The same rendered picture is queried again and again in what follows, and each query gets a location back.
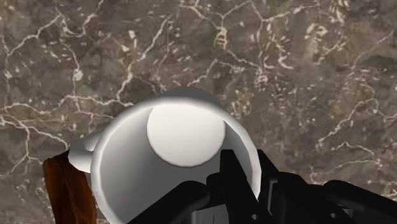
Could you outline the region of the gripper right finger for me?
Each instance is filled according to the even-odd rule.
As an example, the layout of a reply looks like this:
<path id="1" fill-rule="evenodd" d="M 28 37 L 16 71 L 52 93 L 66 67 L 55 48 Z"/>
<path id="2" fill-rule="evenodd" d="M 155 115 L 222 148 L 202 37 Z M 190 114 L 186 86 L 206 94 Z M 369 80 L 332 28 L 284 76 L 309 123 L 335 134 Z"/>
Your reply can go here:
<path id="1" fill-rule="evenodd" d="M 397 224 L 397 202 L 341 180 L 309 184 L 258 150 L 260 199 L 275 224 Z"/>

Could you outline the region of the white mug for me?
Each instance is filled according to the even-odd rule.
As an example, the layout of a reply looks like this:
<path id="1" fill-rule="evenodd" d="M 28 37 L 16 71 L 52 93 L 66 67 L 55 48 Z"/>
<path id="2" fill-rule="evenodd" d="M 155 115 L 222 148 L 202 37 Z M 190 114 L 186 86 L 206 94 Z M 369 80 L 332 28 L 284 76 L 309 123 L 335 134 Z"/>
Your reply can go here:
<path id="1" fill-rule="evenodd" d="M 178 87 L 127 108 L 72 144 L 68 159 L 89 173 L 110 224 L 127 224 L 178 184 L 217 172 L 224 149 L 235 153 L 249 192 L 259 195 L 260 161 L 245 128 L 211 94 Z"/>

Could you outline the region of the brown wooden object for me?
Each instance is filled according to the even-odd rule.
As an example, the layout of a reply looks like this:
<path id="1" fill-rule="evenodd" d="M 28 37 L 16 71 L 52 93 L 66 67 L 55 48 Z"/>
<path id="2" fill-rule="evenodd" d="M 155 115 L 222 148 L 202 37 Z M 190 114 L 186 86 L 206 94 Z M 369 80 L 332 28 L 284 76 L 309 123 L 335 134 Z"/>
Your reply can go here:
<path id="1" fill-rule="evenodd" d="M 43 162 L 45 187 L 55 224 L 97 224 L 97 212 L 85 173 L 68 159 L 69 151 Z"/>

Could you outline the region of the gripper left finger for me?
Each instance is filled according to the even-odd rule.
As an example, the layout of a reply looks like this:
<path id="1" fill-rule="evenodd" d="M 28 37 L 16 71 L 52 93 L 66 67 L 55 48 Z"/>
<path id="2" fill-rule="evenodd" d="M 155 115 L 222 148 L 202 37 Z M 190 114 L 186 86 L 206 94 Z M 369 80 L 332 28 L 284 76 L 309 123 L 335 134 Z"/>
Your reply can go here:
<path id="1" fill-rule="evenodd" d="M 232 150 L 206 183 L 184 181 L 127 224 L 273 224 Z"/>

